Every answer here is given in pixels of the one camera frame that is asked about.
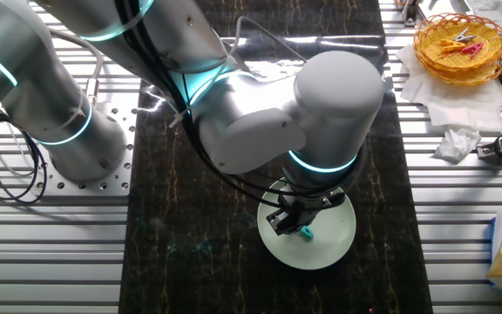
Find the orange basket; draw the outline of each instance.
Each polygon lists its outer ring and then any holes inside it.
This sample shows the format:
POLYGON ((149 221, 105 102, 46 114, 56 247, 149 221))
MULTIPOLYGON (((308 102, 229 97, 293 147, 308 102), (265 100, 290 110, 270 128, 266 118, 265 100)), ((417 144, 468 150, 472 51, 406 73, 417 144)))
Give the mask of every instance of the orange basket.
POLYGON ((489 18, 463 14, 428 17, 416 29, 414 50, 422 66, 444 82, 482 84, 502 71, 502 27, 489 18), (468 44, 484 43, 479 53, 472 58, 470 53, 444 52, 441 40, 453 40, 466 28, 466 36, 476 36, 468 44))

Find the metal bracket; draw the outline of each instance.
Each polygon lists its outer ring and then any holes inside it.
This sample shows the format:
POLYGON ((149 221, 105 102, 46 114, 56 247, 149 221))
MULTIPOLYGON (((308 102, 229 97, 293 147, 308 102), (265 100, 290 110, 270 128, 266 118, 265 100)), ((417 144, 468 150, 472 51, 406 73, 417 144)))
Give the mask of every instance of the metal bracket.
POLYGON ((404 26, 416 27, 417 11, 419 4, 422 0, 408 0, 404 9, 402 10, 402 17, 404 18, 404 26))
POLYGON ((476 147, 478 158, 494 165, 502 165, 502 157, 495 153, 495 143, 476 147))
MULTIPOLYGON (((130 191, 132 156, 135 139, 135 124, 137 120, 136 111, 139 95, 134 93, 101 93, 102 101, 98 103, 97 110, 104 113, 111 119, 115 119, 125 132, 126 147, 123 160, 118 167, 107 177, 92 182, 72 182, 65 179, 49 162, 50 155, 44 147, 40 150, 44 155, 48 167, 48 185, 45 190, 44 198, 51 197, 127 197, 130 191)), ((31 166, 25 163, 24 159, 18 154, 18 148, 14 145, 5 145, 11 143, 10 132, 7 126, 0 126, 0 142, 4 151, 4 157, 10 166, 14 168, 30 169, 31 166)), ((42 172, 38 172, 38 178, 41 178, 42 172)), ((25 185, 30 182, 28 178, 9 177, 3 178, 3 183, 7 185, 25 185)), ((37 187, 42 184, 41 180, 37 182, 37 187)))

